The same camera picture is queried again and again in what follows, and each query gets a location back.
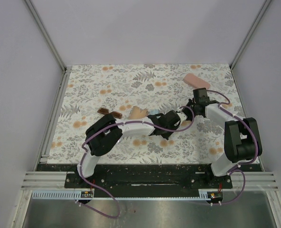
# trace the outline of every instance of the patterned fabric surface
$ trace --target patterned fabric surface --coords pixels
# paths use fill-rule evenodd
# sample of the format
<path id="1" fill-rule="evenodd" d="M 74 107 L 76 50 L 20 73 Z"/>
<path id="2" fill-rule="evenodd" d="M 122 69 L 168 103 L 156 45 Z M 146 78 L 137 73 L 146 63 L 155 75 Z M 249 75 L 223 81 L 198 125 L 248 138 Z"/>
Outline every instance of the patterned fabric surface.
<path id="1" fill-rule="evenodd" d="M 76 65 L 72 67 L 48 163 L 80 161 L 85 131 L 102 117 L 97 113 L 100 107 L 120 112 L 127 119 L 135 105 L 161 113 L 186 105 L 193 97 L 193 88 L 183 82 L 188 73 L 228 96 L 232 103 L 226 108 L 244 116 L 228 64 Z M 217 94 L 209 96 L 224 101 Z M 197 116 L 191 128 L 173 133 L 168 141 L 160 136 L 125 138 L 99 163 L 211 163 L 222 155 L 223 148 L 223 129 Z"/>

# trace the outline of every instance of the white wall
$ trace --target white wall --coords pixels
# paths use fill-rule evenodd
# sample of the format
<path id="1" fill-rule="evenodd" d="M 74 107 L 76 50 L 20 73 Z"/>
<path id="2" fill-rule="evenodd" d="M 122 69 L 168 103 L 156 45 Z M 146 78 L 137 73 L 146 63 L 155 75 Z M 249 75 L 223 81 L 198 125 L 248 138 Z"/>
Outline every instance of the white wall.
<path id="1" fill-rule="evenodd" d="M 230 63 L 264 0 L 33 0 L 66 65 Z"/>
<path id="2" fill-rule="evenodd" d="M 22 0 L 0 0 L 0 228 L 34 167 L 61 71 Z"/>
<path id="3" fill-rule="evenodd" d="M 263 164 L 281 193 L 281 0 L 273 1 L 234 74 L 245 109 L 259 124 Z"/>

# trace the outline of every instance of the purple cable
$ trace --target purple cable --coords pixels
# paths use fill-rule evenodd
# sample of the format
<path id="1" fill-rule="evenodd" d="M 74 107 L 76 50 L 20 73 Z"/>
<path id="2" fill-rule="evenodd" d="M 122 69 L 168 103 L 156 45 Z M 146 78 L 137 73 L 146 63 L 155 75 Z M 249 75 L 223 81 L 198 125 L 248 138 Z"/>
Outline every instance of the purple cable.
<path id="1" fill-rule="evenodd" d="M 219 105 L 220 105 L 220 104 L 225 104 L 225 105 L 229 105 L 229 104 L 230 104 L 229 98 L 226 97 L 224 94 L 222 94 L 222 93 L 220 93 L 220 92 L 218 92 L 218 91 L 215 91 L 215 90 L 207 90 L 207 92 L 219 94 L 219 95 L 221 95 L 223 98 L 225 98 L 225 99 L 228 101 L 228 103 L 226 103 L 226 102 L 221 102 L 221 103 L 219 103 Z"/>
<path id="2" fill-rule="evenodd" d="M 229 176 L 231 176 L 231 174 L 233 174 L 234 172 L 240 172 L 242 174 L 242 176 L 243 176 L 243 186 L 242 186 L 242 189 L 241 189 L 240 193 L 235 198 L 233 198 L 230 201 L 222 203 L 223 205 L 230 204 L 230 203 L 233 203 L 233 202 L 237 201 L 241 197 L 242 193 L 244 192 L 245 185 L 246 185 L 245 174 L 243 173 L 242 170 L 233 170 L 233 171 L 230 172 Z"/>
<path id="3" fill-rule="evenodd" d="M 83 157 L 82 157 L 82 159 L 81 159 L 81 161 L 80 161 L 80 166 L 79 166 L 79 173 L 80 173 L 80 176 L 81 176 L 81 178 L 82 178 L 87 184 L 89 184 L 89 185 L 91 185 L 91 186 L 93 186 L 93 187 L 95 187 L 95 188 L 98 188 L 98 189 L 104 191 L 105 193 L 107 193 L 107 194 L 116 202 L 117 215 L 116 215 L 116 216 L 107 215 L 107 214 L 105 214 L 105 213 L 103 213 L 103 212 L 101 212 L 101 211 L 99 211 L 99 210 L 97 210 L 97 209 L 95 209 L 95 208 L 93 208 L 93 207 L 91 207 L 91 206 L 88 206 L 88 205 L 85 205 L 85 204 L 82 204 L 82 203 L 79 203 L 79 205 L 80 205 L 80 206 L 84 206 L 84 207 L 86 207 L 86 208 L 89 208 L 89 209 L 91 209 L 91 210 L 93 210 L 93 211 L 95 211 L 95 212 L 97 212 L 97 213 L 99 213 L 99 214 L 101 214 L 101 215 L 103 215 L 103 216 L 109 218 L 109 219 L 117 219 L 117 218 L 119 217 L 120 213 L 121 213 L 120 205 L 119 205 L 118 201 L 116 200 L 116 198 L 115 198 L 108 190 L 106 190 L 106 189 L 104 189 L 104 188 L 102 188 L 102 187 L 100 187 L 100 186 L 98 186 L 98 185 L 96 185 L 96 184 L 93 184 L 93 183 L 89 182 L 89 181 L 84 177 L 84 175 L 83 175 L 83 172 L 82 172 L 82 165 L 83 165 L 83 162 L 84 162 L 84 159 L 85 159 L 86 155 L 88 154 L 88 149 L 85 148 L 85 145 L 86 145 L 90 140 L 92 140 L 93 138 L 95 138 L 96 136 L 98 136 L 100 133 L 102 133 L 102 132 L 108 130 L 109 128 L 112 128 L 112 127 L 115 127 L 115 126 L 118 126 L 118 125 L 131 124 L 131 123 L 132 123 L 132 124 L 141 124 L 141 123 L 142 123 L 142 124 L 147 124 L 147 125 L 154 126 L 155 128 L 159 128 L 159 129 L 162 129 L 162 130 L 167 131 L 167 132 L 182 132 L 182 131 L 185 131 L 185 130 L 187 130 L 188 128 L 190 128 L 191 125 L 193 124 L 195 115 L 194 115 L 193 110 L 192 110 L 190 107 L 188 107 L 188 106 L 181 106 L 180 108 L 188 108 L 188 109 L 191 111 L 191 113 L 192 113 L 192 120 L 193 120 L 186 128 L 183 128 L 183 129 L 181 129 L 181 130 L 170 130 L 170 129 L 166 129 L 166 128 L 157 126 L 157 125 L 155 125 L 155 124 L 152 124 L 152 123 L 149 123 L 149 122 L 146 122 L 146 121 L 143 122 L 143 121 L 140 121 L 140 120 L 132 120 L 132 121 L 127 121 L 127 122 L 125 122 L 125 123 L 114 123 L 114 124 L 111 124 L 111 125 L 109 125 L 109 126 L 103 128 L 103 129 L 99 130 L 97 133 L 95 133 L 95 134 L 92 135 L 90 138 L 88 138 L 88 139 L 83 143 L 83 145 L 82 145 L 82 148 L 85 150 L 85 153 L 83 154 Z"/>

